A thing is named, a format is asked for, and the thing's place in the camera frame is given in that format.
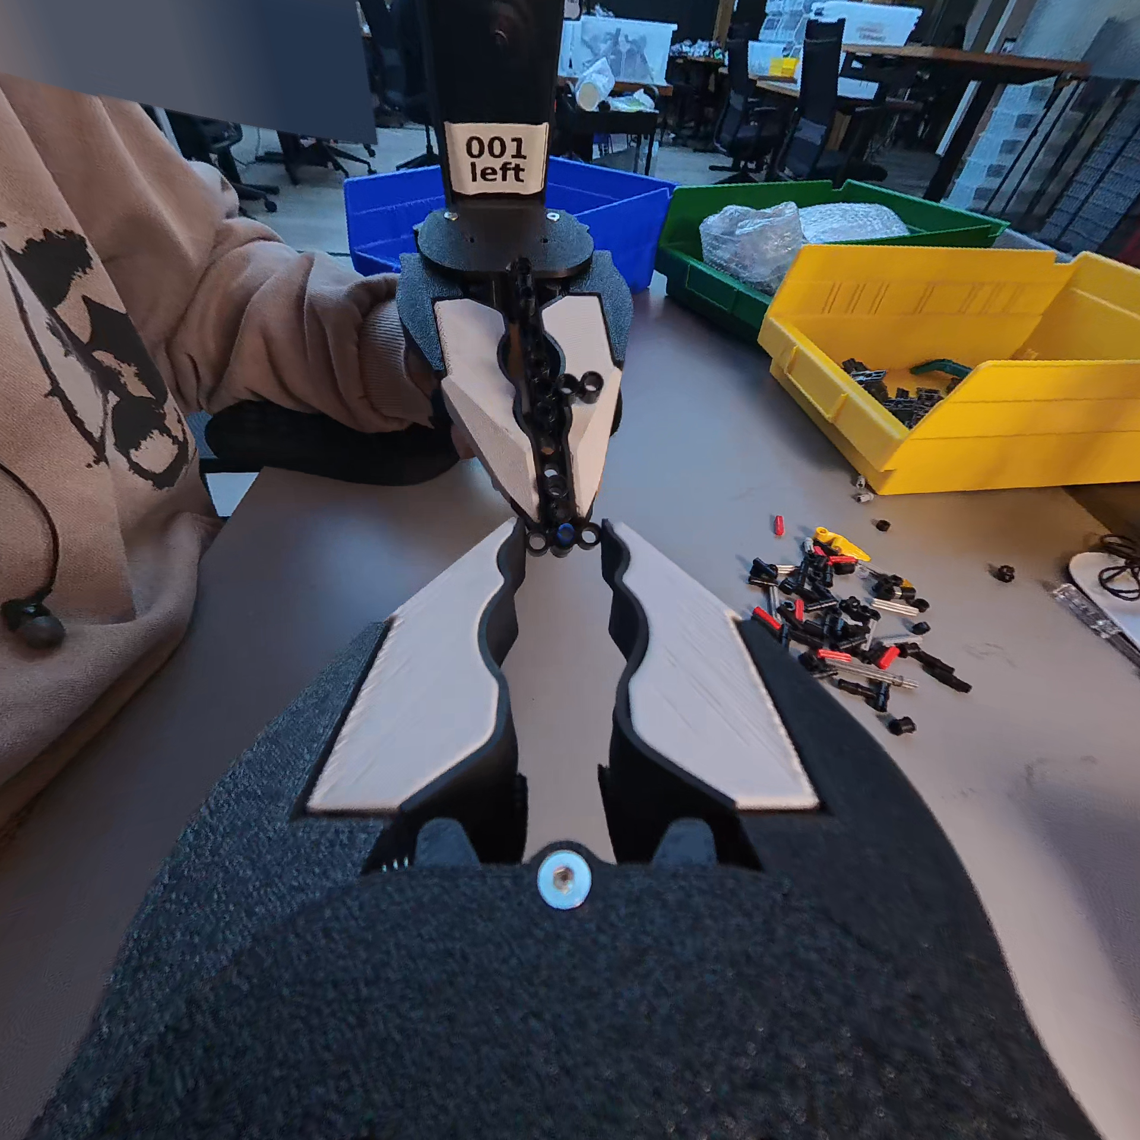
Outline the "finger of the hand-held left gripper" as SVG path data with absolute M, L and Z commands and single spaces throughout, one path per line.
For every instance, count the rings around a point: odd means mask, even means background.
M 594 402 L 571 401 L 566 432 L 569 468 L 577 514 L 591 514 L 607 462 L 609 439 L 620 398 L 622 368 L 610 345 L 598 294 L 566 294 L 543 309 L 545 334 L 560 349 L 564 370 L 579 380 L 585 373 L 602 378 Z
M 516 419 L 518 391 L 499 356 L 505 316 L 471 298 L 437 300 L 433 312 L 444 362 L 444 404 L 499 490 L 538 524 L 534 445 Z

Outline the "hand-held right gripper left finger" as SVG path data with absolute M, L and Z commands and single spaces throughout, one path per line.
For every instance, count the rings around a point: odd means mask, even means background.
M 515 772 L 502 665 L 525 570 L 525 528 L 506 521 L 392 613 L 309 813 L 410 815 L 471 779 Z

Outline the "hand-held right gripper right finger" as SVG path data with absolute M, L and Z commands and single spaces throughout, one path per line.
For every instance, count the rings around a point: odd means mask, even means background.
M 620 740 L 736 812 L 817 810 L 736 613 L 623 521 L 602 524 L 602 572 Z

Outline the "thin black perforated beam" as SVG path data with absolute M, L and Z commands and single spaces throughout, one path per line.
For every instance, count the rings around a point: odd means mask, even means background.
M 533 444 L 539 521 L 526 530 L 545 530 L 565 521 L 590 521 L 577 513 L 569 467 L 566 432 L 571 401 L 594 400 L 601 392 L 596 375 L 578 379 L 564 370 L 562 350 L 544 330 L 540 290 L 529 259 L 520 256 L 506 274 L 506 334 L 500 363 L 516 388 L 515 417 Z

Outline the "blue plastic parts bin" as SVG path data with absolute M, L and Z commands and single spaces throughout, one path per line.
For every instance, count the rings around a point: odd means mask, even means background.
M 676 189 L 667 179 L 552 158 L 546 202 L 586 227 L 636 296 L 653 278 Z M 417 250 L 415 228 L 445 205 L 438 165 L 348 178 L 343 192 L 350 261 L 364 277 L 398 273 L 401 255 Z

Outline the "pile of small block pieces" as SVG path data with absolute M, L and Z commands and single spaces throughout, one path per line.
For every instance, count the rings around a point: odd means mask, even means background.
M 972 685 L 927 647 L 931 602 L 904 575 L 876 565 L 847 535 L 818 526 L 793 562 L 749 560 L 747 585 L 762 595 L 749 619 L 811 677 L 866 705 L 894 736 L 917 733 L 893 709 L 925 678 L 968 696 Z

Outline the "black multi-hole connector piece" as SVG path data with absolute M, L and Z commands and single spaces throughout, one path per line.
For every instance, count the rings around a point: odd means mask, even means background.
M 576 528 L 576 541 L 569 547 L 562 547 L 556 532 L 562 524 L 572 524 Z M 565 558 L 576 550 L 592 551 L 600 547 L 602 539 L 601 527 L 589 520 L 565 520 L 552 526 L 539 528 L 532 527 L 525 535 L 525 549 L 527 553 L 534 557 L 552 554 L 556 558 Z

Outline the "grey desk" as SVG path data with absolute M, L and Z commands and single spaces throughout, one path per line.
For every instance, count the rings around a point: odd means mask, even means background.
M 600 514 L 736 611 L 753 557 L 818 525 L 909 578 L 926 646 L 894 737 L 975 881 L 1037 1033 L 1104 1138 L 1137 1138 L 1137 672 L 1047 592 L 1099 527 L 1059 489 L 851 497 L 767 357 L 634 299 Z M 772 533 L 782 514 L 786 534 Z M 875 519 L 890 521 L 877 532 Z M 2 849 L 2 1138 L 21 1138 L 98 1005 L 157 869 L 228 766 L 372 621 L 506 520 L 482 469 L 372 488 L 266 470 L 208 550 L 178 652 Z M 990 577 L 1010 564 L 1012 583 Z

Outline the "green plastic parts bin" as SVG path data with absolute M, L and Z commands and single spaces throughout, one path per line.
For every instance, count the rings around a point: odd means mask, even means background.
M 765 211 L 791 204 L 805 242 L 854 247 L 990 249 L 1009 229 L 1000 216 L 933 203 L 848 179 L 733 182 L 677 189 L 662 223 L 657 271 L 677 305 L 755 344 L 773 292 L 708 264 L 700 227 L 724 208 Z

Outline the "black office chair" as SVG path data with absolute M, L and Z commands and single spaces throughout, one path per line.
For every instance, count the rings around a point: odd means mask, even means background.
M 799 94 L 793 120 L 776 159 L 778 178 L 786 182 L 829 180 L 839 188 L 849 179 L 883 183 L 888 172 L 864 155 L 863 136 L 873 132 L 879 113 L 870 103 L 850 115 L 860 120 L 851 140 L 830 148 L 828 140 L 839 112 L 838 82 L 847 21 L 811 19 L 805 25 Z
M 728 87 L 715 122 L 712 147 L 727 164 L 709 167 L 721 174 L 721 185 L 765 180 L 765 170 L 779 142 L 779 107 L 763 101 L 749 76 L 750 30 L 748 24 L 733 22 L 724 41 Z
M 234 189 L 239 202 L 259 203 L 267 212 L 275 214 L 278 211 L 277 196 L 279 188 L 244 182 L 240 172 L 234 147 L 243 141 L 242 126 L 235 121 L 214 119 L 201 119 L 199 123 L 212 163 Z

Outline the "heap of black beams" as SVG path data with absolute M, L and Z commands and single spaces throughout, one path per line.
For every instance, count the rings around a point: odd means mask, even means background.
M 912 376 L 925 380 L 914 387 L 895 386 L 887 382 L 886 369 L 873 369 L 856 357 L 841 362 L 842 370 L 861 391 L 876 400 L 890 416 L 908 430 L 914 429 L 939 402 L 946 399 L 965 380 L 955 382 L 944 375 Z

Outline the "yellow plastic parts bin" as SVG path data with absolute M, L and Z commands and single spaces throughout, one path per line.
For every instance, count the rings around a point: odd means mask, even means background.
M 1083 252 L 809 245 L 757 342 L 780 386 L 879 494 L 1137 481 L 1139 272 Z M 914 388 L 971 374 L 906 429 L 842 368 Z

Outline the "clear screwdriver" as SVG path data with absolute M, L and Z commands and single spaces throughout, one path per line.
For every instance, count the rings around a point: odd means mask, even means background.
M 1090 633 L 1115 648 L 1135 670 L 1139 670 L 1136 642 L 1097 603 L 1077 585 L 1061 583 L 1047 589 L 1050 596 L 1076 617 Z

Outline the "beige hoodie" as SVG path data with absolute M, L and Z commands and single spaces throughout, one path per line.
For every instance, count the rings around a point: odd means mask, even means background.
M 171 393 L 103 254 L 138 222 L 233 217 L 230 184 L 139 104 L 2 74 L 2 464 L 58 527 L 47 606 L 65 628 L 33 651 L 2 621 L 2 823 L 177 648 L 220 525 L 187 420 L 214 413 Z M 46 579 L 50 537 L 3 474 L 1 513 L 5 602 Z

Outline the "wooden background table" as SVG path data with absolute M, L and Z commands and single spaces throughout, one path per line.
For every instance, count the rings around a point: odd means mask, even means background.
M 1077 60 L 1023 57 L 1012 53 L 970 52 L 927 45 L 873 45 L 844 43 L 838 76 L 875 83 L 879 95 L 907 89 L 919 74 L 976 83 L 957 127 L 949 138 L 924 199 L 940 202 L 956 178 L 966 150 L 1000 88 L 1021 87 L 1052 78 L 1060 83 L 1090 78 L 1090 65 Z

